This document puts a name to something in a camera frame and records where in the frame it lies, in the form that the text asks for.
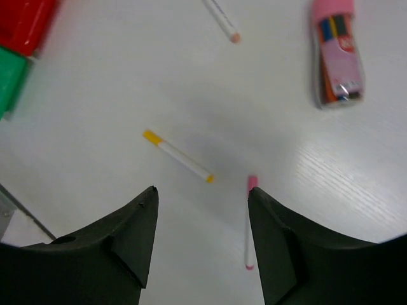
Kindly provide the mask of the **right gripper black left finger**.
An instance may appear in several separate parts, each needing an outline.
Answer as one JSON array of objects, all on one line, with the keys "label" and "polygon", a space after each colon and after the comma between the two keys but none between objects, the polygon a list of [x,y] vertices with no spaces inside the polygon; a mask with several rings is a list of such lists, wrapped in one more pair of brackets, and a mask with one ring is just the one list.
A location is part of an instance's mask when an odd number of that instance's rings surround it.
[{"label": "right gripper black left finger", "polygon": [[1,304],[138,304],[148,281],[158,202],[151,186],[49,244],[1,244]]}]

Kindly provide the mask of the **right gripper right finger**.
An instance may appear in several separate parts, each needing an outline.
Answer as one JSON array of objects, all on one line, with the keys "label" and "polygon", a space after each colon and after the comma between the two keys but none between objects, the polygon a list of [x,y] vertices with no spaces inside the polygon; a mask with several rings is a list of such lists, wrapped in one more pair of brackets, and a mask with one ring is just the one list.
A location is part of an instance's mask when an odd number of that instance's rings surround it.
[{"label": "right gripper right finger", "polygon": [[265,304],[406,304],[406,236],[371,243],[249,193]]}]

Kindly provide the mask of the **white pen pink cap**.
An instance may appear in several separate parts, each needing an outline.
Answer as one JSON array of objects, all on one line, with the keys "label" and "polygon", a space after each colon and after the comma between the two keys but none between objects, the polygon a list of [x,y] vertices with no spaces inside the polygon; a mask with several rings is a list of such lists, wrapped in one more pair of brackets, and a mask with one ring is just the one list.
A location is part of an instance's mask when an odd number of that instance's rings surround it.
[{"label": "white pen pink cap", "polygon": [[[247,194],[251,192],[254,187],[258,186],[258,178],[255,175],[248,176],[247,179]],[[246,207],[245,216],[245,252],[244,262],[246,270],[253,270],[255,265],[255,249],[252,237],[251,221],[249,217],[249,208]]]}]

